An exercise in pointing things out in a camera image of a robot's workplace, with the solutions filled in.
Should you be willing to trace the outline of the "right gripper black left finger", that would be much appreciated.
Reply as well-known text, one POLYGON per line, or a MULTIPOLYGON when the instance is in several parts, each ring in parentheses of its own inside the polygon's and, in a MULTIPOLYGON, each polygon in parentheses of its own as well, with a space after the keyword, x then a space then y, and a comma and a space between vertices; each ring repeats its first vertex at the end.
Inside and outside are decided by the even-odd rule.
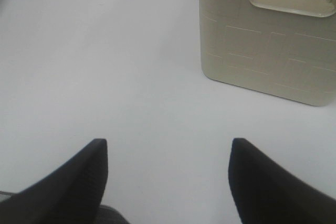
POLYGON ((94 139, 47 177, 1 201, 1 223, 93 223, 107 178, 107 141, 94 139))

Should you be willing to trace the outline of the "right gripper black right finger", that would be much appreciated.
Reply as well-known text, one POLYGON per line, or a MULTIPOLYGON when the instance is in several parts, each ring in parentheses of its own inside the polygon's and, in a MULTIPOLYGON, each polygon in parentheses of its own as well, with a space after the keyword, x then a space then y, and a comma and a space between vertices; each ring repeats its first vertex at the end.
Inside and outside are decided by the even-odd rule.
POLYGON ((335 223, 335 199, 244 138, 232 141, 228 182, 242 223, 335 223))

